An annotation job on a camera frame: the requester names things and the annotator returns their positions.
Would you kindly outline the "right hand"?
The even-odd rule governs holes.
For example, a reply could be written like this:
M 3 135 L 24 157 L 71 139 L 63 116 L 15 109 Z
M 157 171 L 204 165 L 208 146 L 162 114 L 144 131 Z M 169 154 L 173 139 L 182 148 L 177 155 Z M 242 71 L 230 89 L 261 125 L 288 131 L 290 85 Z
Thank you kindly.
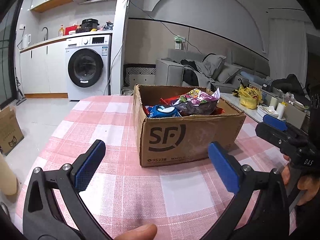
M 290 169 L 289 164 L 287 164 L 283 171 L 281 172 L 284 184 L 287 185 L 290 181 Z M 317 192 L 319 191 L 319 178 L 314 178 L 312 176 L 302 176 L 297 185 L 300 191 L 304 191 L 304 194 L 301 196 L 297 205 L 301 206 L 305 203 L 311 201 Z

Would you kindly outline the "left hand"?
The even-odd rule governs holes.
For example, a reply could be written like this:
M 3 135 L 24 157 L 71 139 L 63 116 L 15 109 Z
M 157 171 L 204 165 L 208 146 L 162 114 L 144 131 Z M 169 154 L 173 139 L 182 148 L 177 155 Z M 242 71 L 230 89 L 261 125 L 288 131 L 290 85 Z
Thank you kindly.
M 155 224 L 146 224 L 122 233 L 114 240 L 153 240 L 156 234 L 157 226 Z

